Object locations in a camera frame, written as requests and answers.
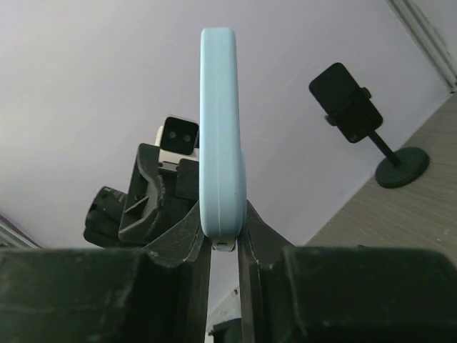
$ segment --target smartphone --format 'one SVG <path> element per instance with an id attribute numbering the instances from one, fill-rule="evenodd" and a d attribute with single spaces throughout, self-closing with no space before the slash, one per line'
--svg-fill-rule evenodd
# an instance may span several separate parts
<path id="1" fill-rule="evenodd" d="M 231 251 L 246 221 L 246 170 L 241 151 L 235 33 L 201 32 L 201 227 L 214 249 Z"/>
<path id="2" fill-rule="evenodd" d="M 317 76 L 309 91 L 351 143 L 364 139 L 383 123 L 378 109 L 342 63 L 332 64 Z"/>

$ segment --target black phone stand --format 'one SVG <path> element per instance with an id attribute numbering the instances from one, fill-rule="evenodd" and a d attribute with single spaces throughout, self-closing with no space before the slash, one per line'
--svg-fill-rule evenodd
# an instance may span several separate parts
<path id="1" fill-rule="evenodd" d="M 386 156 L 376 168 L 375 179 L 379 186 L 400 188 L 415 181 L 427 170 L 430 157 L 424 150 L 406 147 L 393 152 L 375 131 L 368 136 Z"/>

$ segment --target white backdrop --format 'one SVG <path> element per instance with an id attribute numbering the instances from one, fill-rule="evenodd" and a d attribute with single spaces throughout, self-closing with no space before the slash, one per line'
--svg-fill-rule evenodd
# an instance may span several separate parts
<path id="1" fill-rule="evenodd" d="M 165 116 L 198 119 L 205 26 L 237 34 L 248 197 L 294 243 L 381 159 L 324 121 L 314 77 L 343 62 L 394 148 L 447 97 L 384 1 L 3 1 L 0 212 L 45 246 L 89 247 L 84 217 L 99 188 L 127 190 L 138 144 L 154 142 Z M 210 310 L 237 279 L 236 254 L 215 254 Z"/>

